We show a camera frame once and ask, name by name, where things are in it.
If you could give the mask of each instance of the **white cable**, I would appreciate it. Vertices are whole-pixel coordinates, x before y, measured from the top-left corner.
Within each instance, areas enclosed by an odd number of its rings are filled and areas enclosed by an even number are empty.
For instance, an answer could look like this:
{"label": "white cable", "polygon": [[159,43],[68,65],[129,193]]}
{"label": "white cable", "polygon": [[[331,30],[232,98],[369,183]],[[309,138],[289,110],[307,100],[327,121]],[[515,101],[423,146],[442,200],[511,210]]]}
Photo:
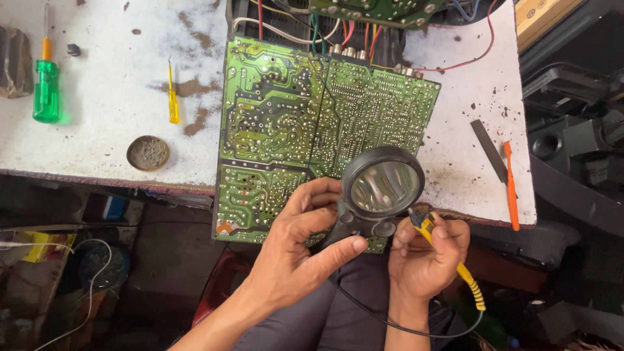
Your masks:
{"label": "white cable", "polygon": [[63,339],[64,337],[68,336],[69,334],[71,334],[71,333],[75,332],[76,330],[78,330],[78,329],[82,328],[82,327],[83,327],[83,326],[87,323],[87,321],[89,320],[89,317],[91,317],[91,307],[93,306],[93,283],[95,282],[95,278],[96,278],[96,277],[97,277],[100,273],[102,273],[102,271],[103,271],[104,269],[106,269],[106,267],[109,265],[110,260],[111,260],[111,259],[112,259],[112,257],[113,257],[113,250],[111,250],[111,249],[110,249],[110,246],[109,246],[109,245],[108,245],[108,244],[107,244],[104,240],[100,240],[100,239],[87,239],[87,240],[85,240],[85,241],[81,242],[80,244],[76,245],[76,248],[78,248],[78,246],[80,246],[80,245],[82,245],[82,244],[86,243],[87,241],[99,241],[99,242],[103,243],[104,245],[106,245],[106,247],[107,247],[107,248],[108,248],[108,250],[109,250],[109,260],[108,260],[108,261],[106,262],[106,264],[102,267],[102,269],[100,269],[100,270],[99,270],[99,271],[98,271],[98,272],[97,272],[97,273],[93,276],[93,278],[91,279],[91,285],[89,286],[89,313],[87,313],[87,318],[85,318],[85,320],[83,321],[83,323],[82,323],[82,324],[80,324],[78,327],[76,327],[76,328],[74,328],[74,329],[72,329],[72,330],[68,331],[67,333],[65,333],[65,334],[61,335],[60,337],[57,337],[57,338],[55,338],[55,339],[52,339],[52,340],[50,340],[50,341],[46,342],[45,344],[43,344],[43,345],[39,346],[37,349],[35,349],[35,351],[39,351],[40,349],[43,349],[44,347],[46,347],[46,346],[50,345],[51,343],[55,342],[56,340]]}
{"label": "white cable", "polygon": [[[247,18],[247,17],[239,17],[236,18],[234,20],[234,23],[232,24],[232,31],[235,32],[236,29],[238,28],[238,24],[241,22],[254,22],[254,23],[260,23],[257,19],[253,19],[253,18]],[[268,29],[271,29],[273,32],[276,32],[277,34],[285,37],[286,39],[290,40],[290,41],[294,41],[294,42],[298,42],[300,44],[312,44],[312,40],[304,40],[304,39],[300,39],[297,38],[295,36],[292,36],[286,32],[283,32],[281,29],[277,29],[276,27],[273,27],[270,24],[266,24],[266,23],[262,23],[262,26]],[[334,35],[334,33],[336,33],[336,31],[338,30],[338,28],[340,27],[340,20],[336,21],[336,25],[334,27],[334,29],[325,36],[325,39],[329,39],[332,35]],[[318,39],[315,43],[321,43],[323,42],[322,39]]]}
{"label": "white cable", "polygon": [[42,245],[54,245],[64,247],[72,254],[75,254],[74,249],[67,245],[58,244],[56,242],[12,242],[12,241],[0,241],[0,246],[15,247],[15,246],[42,246]]}

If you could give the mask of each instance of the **hand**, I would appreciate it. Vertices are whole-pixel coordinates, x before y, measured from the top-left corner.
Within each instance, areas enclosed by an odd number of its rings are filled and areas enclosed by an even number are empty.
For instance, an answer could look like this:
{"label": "hand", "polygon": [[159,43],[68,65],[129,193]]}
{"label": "hand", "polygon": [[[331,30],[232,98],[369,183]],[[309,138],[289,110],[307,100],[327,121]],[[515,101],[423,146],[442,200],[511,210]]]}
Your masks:
{"label": "hand", "polygon": [[449,286],[457,265],[466,260],[470,227],[463,220],[444,220],[431,212],[436,225],[433,246],[416,231],[409,218],[394,234],[388,271],[393,296],[405,302],[428,301]]}
{"label": "hand", "polygon": [[368,247],[360,236],[336,242],[314,256],[304,246],[310,233],[334,225],[336,201],[343,196],[340,192],[340,181],[332,178],[312,180],[294,191],[243,283],[256,301],[272,309],[289,306]]}

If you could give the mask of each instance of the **grey trousers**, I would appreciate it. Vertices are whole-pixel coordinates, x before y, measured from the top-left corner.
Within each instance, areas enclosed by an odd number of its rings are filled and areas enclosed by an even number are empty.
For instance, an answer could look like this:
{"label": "grey trousers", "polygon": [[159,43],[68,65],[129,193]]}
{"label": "grey trousers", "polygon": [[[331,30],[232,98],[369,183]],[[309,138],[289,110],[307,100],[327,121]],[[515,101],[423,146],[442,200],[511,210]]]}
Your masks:
{"label": "grey trousers", "polygon": [[[340,286],[380,317],[388,317],[388,253],[363,254],[332,274]],[[457,314],[429,302],[431,334],[466,329]],[[378,351],[384,349],[386,324],[360,309],[326,281],[296,304],[275,311],[250,328],[236,351]],[[450,340],[431,341],[440,350]]]}

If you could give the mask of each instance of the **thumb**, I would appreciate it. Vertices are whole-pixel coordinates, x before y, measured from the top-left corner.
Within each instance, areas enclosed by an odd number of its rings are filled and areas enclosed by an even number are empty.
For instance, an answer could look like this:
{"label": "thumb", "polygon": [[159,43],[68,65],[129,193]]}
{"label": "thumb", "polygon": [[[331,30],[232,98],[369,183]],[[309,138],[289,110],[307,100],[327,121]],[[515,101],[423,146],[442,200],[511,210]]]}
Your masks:
{"label": "thumb", "polygon": [[299,266],[310,277],[325,280],[343,264],[353,260],[368,247],[368,241],[354,235],[327,246]]}
{"label": "thumb", "polygon": [[453,273],[461,260],[462,252],[443,225],[437,225],[431,233],[431,244],[436,250],[436,262],[445,272]]}

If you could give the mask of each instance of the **white workbench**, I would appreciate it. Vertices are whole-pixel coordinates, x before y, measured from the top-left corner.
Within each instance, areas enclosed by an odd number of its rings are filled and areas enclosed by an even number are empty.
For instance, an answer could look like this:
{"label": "white workbench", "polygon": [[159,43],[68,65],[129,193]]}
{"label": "white workbench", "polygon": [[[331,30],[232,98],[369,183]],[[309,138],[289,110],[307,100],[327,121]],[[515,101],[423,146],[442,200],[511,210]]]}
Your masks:
{"label": "white workbench", "polygon": [[[41,56],[45,2],[0,2],[0,25],[24,31],[35,59]],[[49,1],[53,60],[61,72],[62,121],[47,125],[32,119],[31,96],[0,98],[0,172],[214,190],[226,2],[130,0],[125,6],[127,2]],[[483,60],[444,74],[425,73],[442,89],[418,154],[427,170],[421,200],[471,217],[509,221],[505,185],[470,127],[480,118],[496,146],[511,142],[520,223],[534,224],[513,2],[493,13],[492,22],[496,41]],[[489,40],[486,20],[465,27],[430,26],[426,35],[408,35],[404,58],[429,68],[446,67],[481,55]],[[82,56],[65,53],[71,43],[80,46]],[[168,122],[169,55],[173,79],[179,83],[177,125]],[[142,135],[163,139],[171,150],[167,164],[155,172],[137,171],[126,161],[128,145]]]}

